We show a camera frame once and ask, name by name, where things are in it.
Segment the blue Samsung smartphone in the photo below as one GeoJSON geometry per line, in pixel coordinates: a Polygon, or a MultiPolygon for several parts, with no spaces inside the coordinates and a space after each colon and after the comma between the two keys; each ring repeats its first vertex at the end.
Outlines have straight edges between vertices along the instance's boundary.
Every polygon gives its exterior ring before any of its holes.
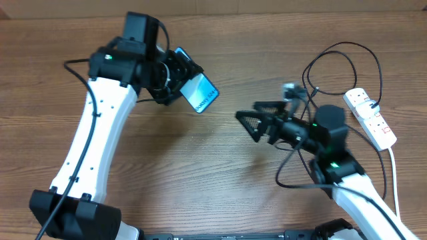
{"type": "Polygon", "coordinates": [[[183,57],[187,71],[178,90],[196,113],[203,113],[219,97],[220,92],[203,68],[196,64],[183,48],[178,47],[175,53],[183,57]]]}

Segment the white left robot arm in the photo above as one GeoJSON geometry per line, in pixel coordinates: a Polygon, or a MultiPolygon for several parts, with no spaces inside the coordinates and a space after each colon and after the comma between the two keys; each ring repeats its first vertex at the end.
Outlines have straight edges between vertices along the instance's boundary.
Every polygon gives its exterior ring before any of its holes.
{"type": "Polygon", "coordinates": [[[29,207],[40,235],[56,239],[143,239],[144,232],[123,222],[118,208],[105,204],[113,156],[142,89],[153,102],[169,105],[183,97],[204,109],[203,69],[182,49],[157,45],[165,25],[155,17],[129,12],[123,34],[87,60],[82,79],[87,97],[68,155],[47,191],[32,193],[29,207]]]}

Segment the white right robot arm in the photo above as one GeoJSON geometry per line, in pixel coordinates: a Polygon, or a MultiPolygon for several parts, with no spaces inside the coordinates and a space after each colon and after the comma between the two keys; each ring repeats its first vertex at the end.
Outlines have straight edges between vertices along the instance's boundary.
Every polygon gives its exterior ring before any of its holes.
{"type": "Polygon", "coordinates": [[[312,184],[300,189],[322,189],[357,224],[361,239],[415,239],[375,190],[364,168],[346,146],[348,126],[344,110],[335,105],[319,107],[313,120],[304,121],[286,110],[286,103],[254,103],[253,111],[238,111],[236,119],[255,142],[263,135],[269,144],[282,140],[314,155],[310,161],[312,184]]]}

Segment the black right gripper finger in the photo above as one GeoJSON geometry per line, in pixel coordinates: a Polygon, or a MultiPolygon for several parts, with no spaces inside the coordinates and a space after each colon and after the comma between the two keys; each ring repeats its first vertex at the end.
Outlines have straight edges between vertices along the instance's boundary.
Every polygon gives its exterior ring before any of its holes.
{"type": "Polygon", "coordinates": [[[259,111],[237,111],[236,119],[256,143],[272,123],[272,118],[268,113],[259,111]]]}
{"type": "Polygon", "coordinates": [[[281,115],[286,109],[287,103],[284,101],[256,101],[253,109],[256,111],[281,115]]]}

